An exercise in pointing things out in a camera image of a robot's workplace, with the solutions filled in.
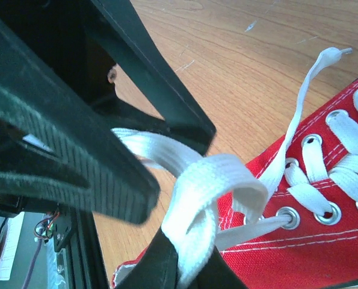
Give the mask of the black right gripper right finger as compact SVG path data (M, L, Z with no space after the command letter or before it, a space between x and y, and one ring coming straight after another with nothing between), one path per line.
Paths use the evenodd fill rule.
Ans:
M247 286L237 277L214 247L210 259L193 281L198 289L246 289Z

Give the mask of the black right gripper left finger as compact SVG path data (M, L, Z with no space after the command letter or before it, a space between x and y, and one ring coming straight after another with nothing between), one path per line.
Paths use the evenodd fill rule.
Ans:
M115 288L175 288L178 255L161 229L141 258L122 264L114 274Z

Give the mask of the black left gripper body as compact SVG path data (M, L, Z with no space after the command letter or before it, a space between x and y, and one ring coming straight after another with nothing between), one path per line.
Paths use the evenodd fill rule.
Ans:
M116 63L85 33L80 1L0 1L0 19L89 106L115 104Z

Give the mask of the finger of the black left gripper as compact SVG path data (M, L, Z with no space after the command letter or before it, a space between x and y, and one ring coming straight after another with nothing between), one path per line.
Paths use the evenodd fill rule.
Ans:
M0 194L144 223L159 185L106 123L0 20Z
M214 124L158 51L131 2L90 4L90 35L161 115L153 117L120 101L113 125L162 134L196 151L208 150Z

